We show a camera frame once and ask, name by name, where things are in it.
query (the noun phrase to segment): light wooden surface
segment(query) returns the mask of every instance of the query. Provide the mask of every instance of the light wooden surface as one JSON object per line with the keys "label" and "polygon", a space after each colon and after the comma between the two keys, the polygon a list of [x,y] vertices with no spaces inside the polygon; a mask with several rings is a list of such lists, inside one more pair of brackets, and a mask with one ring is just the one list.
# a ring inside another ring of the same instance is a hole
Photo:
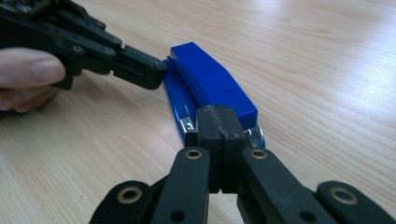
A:
{"label": "light wooden surface", "polygon": [[[259,109],[267,147],[305,186],[340,180],[396,217],[392,0],[77,0],[157,58],[194,41]],[[0,119],[0,223],[88,223],[121,182],[153,184],[182,144],[163,87],[84,72],[73,90]],[[241,223],[210,197],[209,223]]]}

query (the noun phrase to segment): blue stapler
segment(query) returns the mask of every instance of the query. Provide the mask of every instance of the blue stapler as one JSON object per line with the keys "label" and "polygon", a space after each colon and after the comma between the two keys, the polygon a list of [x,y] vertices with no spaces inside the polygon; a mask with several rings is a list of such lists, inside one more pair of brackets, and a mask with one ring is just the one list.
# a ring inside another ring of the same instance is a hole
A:
{"label": "blue stapler", "polygon": [[194,43],[171,48],[164,60],[164,86],[181,140],[196,132],[196,110],[205,105],[226,105],[236,113],[254,147],[265,147],[257,124],[258,110],[230,73]]}

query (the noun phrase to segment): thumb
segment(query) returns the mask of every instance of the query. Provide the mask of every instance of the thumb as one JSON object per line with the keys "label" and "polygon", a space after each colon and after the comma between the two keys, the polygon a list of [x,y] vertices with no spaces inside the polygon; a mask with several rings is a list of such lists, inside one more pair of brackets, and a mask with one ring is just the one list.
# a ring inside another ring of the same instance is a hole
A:
{"label": "thumb", "polygon": [[35,49],[0,49],[0,89],[46,86],[64,79],[61,61]]}

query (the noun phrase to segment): wood grain surface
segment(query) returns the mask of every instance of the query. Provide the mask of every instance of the wood grain surface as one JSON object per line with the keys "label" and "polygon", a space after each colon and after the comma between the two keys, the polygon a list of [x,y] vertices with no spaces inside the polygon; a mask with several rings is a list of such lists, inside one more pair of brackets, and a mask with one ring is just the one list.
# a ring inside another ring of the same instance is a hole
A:
{"label": "wood grain surface", "polygon": [[[346,182],[396,218],[392,0],[77,0],[159,59],[195,42],[259,109],[267,147],[300,182]],[[166,93],[84,71],[73,90],[0,119],[0,223],[88,223],[113,187],[153,184],[182,148]],[[211,195],[208,223],[242,223]]]}

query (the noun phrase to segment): finger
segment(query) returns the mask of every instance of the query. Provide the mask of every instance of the finger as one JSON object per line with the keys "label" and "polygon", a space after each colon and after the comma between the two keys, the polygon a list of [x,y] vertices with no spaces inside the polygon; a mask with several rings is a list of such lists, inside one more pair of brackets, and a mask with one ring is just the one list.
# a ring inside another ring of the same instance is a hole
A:
{"label": "finger", "polygon": [[21,105],[35,99],[41,93],[54,89],[50,86],[35,87],[29,89],[20,90],[9,90],[7,92],[0,93],[0,109],[6,110],[12,108],[14,105]]}
{"label": "finger", "polygon": [[44,91],[43,93],[37,95],[36,98],[33,100],[23,103],[21,105],[17,105],[14,107],[14,109],[20,113],[25,113],[28,111],[36,110],[40,106],[42,106],[44,103],[46,103],[48,100],[50,100],[56,93],[56,89],[52,88],[47,91]]}
{"label": "finger", "polygon": [[49,85],[64,79],[61,61],[35,49],[0,50],[0,89],[19,89]]}

